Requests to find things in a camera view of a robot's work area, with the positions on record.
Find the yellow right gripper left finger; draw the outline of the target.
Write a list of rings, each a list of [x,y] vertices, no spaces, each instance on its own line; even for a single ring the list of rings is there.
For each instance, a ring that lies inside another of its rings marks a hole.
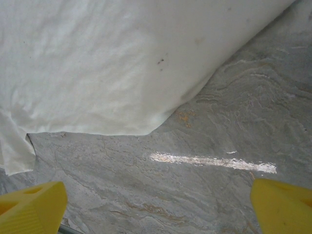
[[[67,206],[61,181],[52,181],[0,196],[2,234],[56,234]]]

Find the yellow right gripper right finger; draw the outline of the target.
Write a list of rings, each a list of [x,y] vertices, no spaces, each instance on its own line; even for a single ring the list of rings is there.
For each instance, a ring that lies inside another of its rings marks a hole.
[[[255,179],[251,203],[264,234],[310,234],[312,191],[270,179]]]

